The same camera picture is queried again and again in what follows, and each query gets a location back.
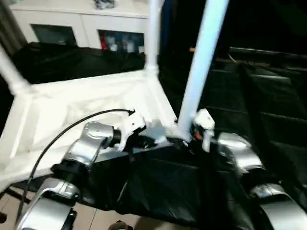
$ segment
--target white frame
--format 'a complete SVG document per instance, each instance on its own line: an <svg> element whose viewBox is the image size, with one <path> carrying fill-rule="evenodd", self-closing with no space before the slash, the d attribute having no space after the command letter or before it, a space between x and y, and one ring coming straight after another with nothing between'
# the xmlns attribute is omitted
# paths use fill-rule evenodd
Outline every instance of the white frame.
<svg viewBox="0 0 307 230"><path fill-rule="evenodd" d="M70 26L79 47L88 47L81 16L76 13L12 11L28 43L38 42L31 24Z"/></svg>
<svg viewBox="0 0 307 230"><path fill-rule="evenodd" d="M199 104L199 99L201 97L202 89L205 85L207 74L209 71L209 67L211 65L212 57L214 54L214 50L216 47L217 39L220 33L220 30L223 25L224 16L226 13L226 9L228 6L229 0L207 0L200 32L199 38L196 45L196 52L193 57L191 70L189 74L189 79L184 95L184 100L182 103L179 123L178 126L174 126L173 121L176 117L166 95L163 92L162 86L158 80L158 65L157 65L157 53L155 48L157 47L157 43L159 40L159 0L151 0L150 1L150 18L148 20L147 33L149 34L148 46L149 53L146 55L146 66L144 70L134 71L130 73L120 73L115 74L118 77L119 81L127 79L125 75L129 75L131 80L135 80L135 78L139 78L142 84L146 85L146 88L139 87L138 90L145 90L146 93L149 93L150 102L144 102L144 108L149 108L147 115L151 115L153 112L156 113L155 117L157 117L157 121L163 123L164 126L167 126L170 131L173 130L174 134L177 134L178 137L189 137L189 126L194 114L196 114L196 109ZM5 138L15 137L14 143L16 144L16 148L19 147L18 142L24 142L26 140L22 138L18 138L18 136L22 135L22 131L11 132L13 127L17 127L17 129L26 128L26 122L23 120L28 119L28 115L30 114L28 111L31 109L23 109L22 107L28 107L28 101L34 98L50 98L50 101L54 101L52 98L53 95L57 95L57 91L51 92L51 95L46 94L47 89L44 89L40 92L39 88L44 87L44 85L36 85L31 86L25 79L23 79L15 66L10 62L10 59L5 54L4 50L0 46L0 73L7 81L9 88L13 95L15 95L14 103L12 105L8 122L5 125L5 130L3 133L7 132L5 135L1 136L2 144L0 145L3 149L7 147L6 142L3 140ZM93 85L99 80L98 77L81 79L81 80L73 80L67 81L69 85L73 82L77 83L77 86L80 87L80 90L83 89L83 82L87 81ZM47 87L52 87L52 85L61 85L62 82L58 82L55 84L47 84ZM140 99L139 95L134 95L133 91L131 94L132 97L125 100L125 104L131 109L129 106L134 99ZM18 104L18 100L21 99L24 101L22 105ZM62 100L57 99L55 101L57 104L61 104L66 107L66 104L62 102ZM137 102L137 106L142 110L142 102ZM52 114L48 114L49 116L43 117L49 118L46 122L43 122L43 127L45 131L45 124L52 126L50 124L53 121L54 117ZM37 174L35 176L41 176L47 174L49 172L49 168L56 162L59 162L61 157L64 155L63 150L56 150L56 154L47 154L42 162L40 163ZM30 174L32 166L34 165L39 152L22 152L21 154L14 154L13 149L9 148L5 151L1 151L1 161L0 161L0 191L2 191L6 186L9 186L11 183L24 180Z"/></svg>

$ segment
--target white platform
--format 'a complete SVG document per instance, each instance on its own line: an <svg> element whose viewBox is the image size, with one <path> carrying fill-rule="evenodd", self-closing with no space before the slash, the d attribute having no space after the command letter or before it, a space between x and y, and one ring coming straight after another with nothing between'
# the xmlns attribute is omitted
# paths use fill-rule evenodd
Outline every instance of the white platform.
<svg viewBox="0 0 307 230"><path fill-rule="evenodd" d="M107 109L135 109L147 126L169 127L176 118L155 75L145 70L32 85L36 93L17 95L0 139L0 191L25 180L44 147L69 124ZM118 126L127 113L94 117ZM83 129L80 123L61 137L42 159L35 176L48 174Z"/></svg>

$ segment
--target cabinet door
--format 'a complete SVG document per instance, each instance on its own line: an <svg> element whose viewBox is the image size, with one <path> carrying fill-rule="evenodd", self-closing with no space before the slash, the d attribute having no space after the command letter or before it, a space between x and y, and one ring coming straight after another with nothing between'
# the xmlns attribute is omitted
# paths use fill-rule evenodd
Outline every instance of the cabinet door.
<svg viewBox="0 0 307 230"><path fill-rule="evenodd" d="M89 47L123 52L145 52L147 19L82 15Z"/></svg>
<svg viewBox="0 0 307 230"><path fill-rule="evenodd" d="M13 14L27 42L88 47L78 14L17 10L13 10Z"/></svg>

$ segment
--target shelf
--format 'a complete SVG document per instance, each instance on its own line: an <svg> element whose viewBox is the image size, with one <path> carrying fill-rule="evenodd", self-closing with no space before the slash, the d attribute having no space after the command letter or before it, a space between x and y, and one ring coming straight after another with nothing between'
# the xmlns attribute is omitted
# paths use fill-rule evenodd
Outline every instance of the shelf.
<svg viewBox="0 0 307 230"><path fill-rule="evenodd" d="M144 53L144 34L98 30L101 48L116 52Z"/></svg>
<svg viewBox="0 0 307 230"><path fill-rule="evenodd" d="M148 0L116 0L115 8L103 10L95 8L94 0L24 0L11 5L10 8L11 10L149 18Z"/></svg>

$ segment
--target black plastic sheet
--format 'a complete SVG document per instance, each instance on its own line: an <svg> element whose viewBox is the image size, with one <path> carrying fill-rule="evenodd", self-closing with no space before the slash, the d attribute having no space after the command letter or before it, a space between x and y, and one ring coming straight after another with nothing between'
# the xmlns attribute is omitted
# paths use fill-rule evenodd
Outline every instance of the black plastic sheet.
<svg viewBox="0 0 307 230"><path fill-rule="evenodd" d="M159 58L159 80L177 115L191 58L190 54ZM31 83L42 83L142 69L144 55L29 44L14 62ZM266 167L307 210L305 88L299 74L239 70L235 64L214 62L199 108L208 108L217 134L234 132L248 139ZM80 203L202 229L231 228L227 202L233 202L212 165L212 159L200 152L193 155L175 147L137 154L132 163L128 158L100 162L84 183ZM41 182L42 178L36 179L31 190L36 191ZM22 188L24 183L16 186ZM241 216L239 209L233 213Z"/></svg>

